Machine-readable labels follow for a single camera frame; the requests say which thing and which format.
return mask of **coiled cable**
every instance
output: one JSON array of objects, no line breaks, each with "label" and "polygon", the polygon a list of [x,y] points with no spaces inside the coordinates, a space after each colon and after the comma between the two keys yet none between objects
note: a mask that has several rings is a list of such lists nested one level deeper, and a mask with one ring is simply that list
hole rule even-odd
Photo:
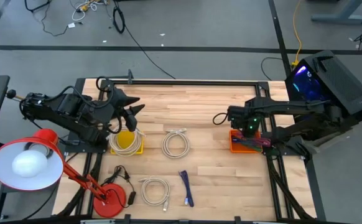
[{"label": "coiled cable", "polygon": [[180,175],[183,183],[185,184],[185,188],[187,189],[187,196],[185,197],[185,205],[189,204],[189,206],[193,207],[193,206],[195,206],[195,204],[193,202],[191,188],[189,186],[188,173],[186,170],[184,170],[184,171],[179,172],[179,175]]},{"label": "coiled cable", "polygon": [[[127,127],[122,127],[121,130],[127,130]],[[134,134],[134,139],[132,140],[132,143],[125,149],[123,149],[119,145],[118,134],[111,133],[108,136],[109,145],[111,146],[113,151],[116,153],[116,155],[123,156],[123,157],[132,156],[141,147],[142,138],[143,138],[143,136],[145,136],[145,134],[142,133],[138,128],[136,128],[136,130],[132,133]]]},{"label": "coiled cable", "polygon": [[[187,131],[186,128],[180,129],[178,131],[174,131],[174,130],[167,131],[169,133],[164,137],[164,139],[162,141],[162,151],[165,156],[167,156],[168,158],[171,158],[171,159],[181,159],[189,153],[190,143],[189,143],[187,136],[184,135],[184,132],[186,132],[186,131]],[[172,152],[170,152],[169,141],[174,136],[180,136],[185,143],[185,149],[180,154],[173,154]]]},{"label": "coiled cable", "polygon": [[[86,7],[89,7],[92,11],[96,11],[97,10],[97,5],[100,5],[100,4],[104,4],[103,2],[102,3],[99,3],[99,2],[97,2],[97,1],[94,1],[94,0],[86,0],[84,3],[81,3],[80,5],[78,5],[77,7],[74,7],[73,5],[73,7],[75,8],[75,10],[74,10],[74,12],[73,12],[73,14],[72,14],[72,20],[73,21],[80,21],[80,20],[82,20],[82,19],[84,19],[84,17],[86,16],[86,12],[85,11],[83,11],[83,10],[80,10],[80,8],[82,7],[82,6],[86,6]],[[78,19],[75,19],[75,14],[76,14],[76,12],[81,12],[83,15],[80,17],[80,18],[78,18]]]},{"label": "coiled cable", "polygon": [[[152,206],[158,206],[158,205],[162,205],[163,204],[163,211],[167,211],[167,207],[169,206],[169,196],[170,196],[170,185],[169,183],[164,180],[164,179],[160,179],[158,177],[148,177],[148,178],[143,178],[141,180],[138,180],[139,182],[143,182],[142,183],[142,188],[141,188],[141,195],[142,195],[142,199],[145,201],[145,203],[147,203],[148,205],[152,205]],[[146,188],[148,187],[148,185],[152,182],[158,182],[161,183],[164,186],[164,194],[163,197],[158,200],[158,201],[152,201],[146,193]]]}]

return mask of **white light bulb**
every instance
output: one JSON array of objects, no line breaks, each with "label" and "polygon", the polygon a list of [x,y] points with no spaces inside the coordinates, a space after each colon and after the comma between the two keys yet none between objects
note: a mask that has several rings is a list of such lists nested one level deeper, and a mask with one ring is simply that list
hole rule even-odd
[{"label": "white light bulb", "polygon": [[21,177],[34,177],[46,167],[46,156],[36,150],[23,151],[12,162],[12,171]]}]

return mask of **lamp shade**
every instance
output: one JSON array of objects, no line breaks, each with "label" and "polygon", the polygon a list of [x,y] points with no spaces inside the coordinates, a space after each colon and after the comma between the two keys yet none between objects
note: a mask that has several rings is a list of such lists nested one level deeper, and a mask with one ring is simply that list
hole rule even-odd
[{"label": "lamp shade", "polygon": [[0,148],[0,182],[17,190],[40,190],[61,178],[64,160],[58,136],[41,129],[33,137],[11,141]]}]

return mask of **wooden table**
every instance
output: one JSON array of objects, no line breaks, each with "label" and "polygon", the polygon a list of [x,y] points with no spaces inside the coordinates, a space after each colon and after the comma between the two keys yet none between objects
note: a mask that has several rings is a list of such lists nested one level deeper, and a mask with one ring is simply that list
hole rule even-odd
[{"label": "wooden table", "polygon": [[[269,82],[271,98],[288,100],[284,82]],[[123,165],[131,176],[137,196],[134,205],[124,209],[117,217],[131,214],[137,219],[187,219],[187,220],[276,220],[266,158],[261,154],[233,154],[229,151],[229,122],[220,126],[212,123],[214,115],[226,112],[229,105],[243,106],[256,96],[252,86],[213,85],[116,85],[129,96],[141,97],[139,103],[146,107],[137,115],[138,128],[146,133],[144,153],[132,157],[119,157],[106,153],[101,163],[99,183],[112,175],[114,167]],[[86,79],[83,94],[98,98],[95,79]],[[278,126],[294,123],[293,117],[276,116]],[[160,148],[166,130],[187,128],[191,151],[183,159],[169,159]],[[183,148],[180,139],[173,139],[170,148]],[[82,173],[85,154],[77,155],[71,162]],[[298,156],[284,157],[289,189],[308,214],[315,217],[312,194],[303,160]],[[178,171],[189,175],[195,206],[184,205],[185,186]],[[146,205],[141,197],[139,179],[159,176],[168,180],[171,193],[167,212],[162,207]],[[131,187],[117,179],[127,194]],[[58,188],[53,214],[61,211],[79,186],[63,176]],[[162,195],[162,187],[148,187],[152,199]],[[285,217],[285,204],[279,190],[281,209]],[[86,213],[88,195],[85,195],[82,213]]]}]

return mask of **blue cable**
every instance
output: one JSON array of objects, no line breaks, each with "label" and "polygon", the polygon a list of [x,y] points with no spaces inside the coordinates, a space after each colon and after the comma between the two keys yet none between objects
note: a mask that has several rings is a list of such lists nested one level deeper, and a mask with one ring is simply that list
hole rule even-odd
[{"label": "blue cable", "polygon": [[191,189],[189,187],[188,173],[186,170],[184,170],[184,171],[179,172],[179,174],[183,180],[183,183],[185,184],[185,188],[187,189],[187,196],[185,198],[185,204],[186,205],[189,204],[189,206],[193,207],[194,204],[193,204]]}]

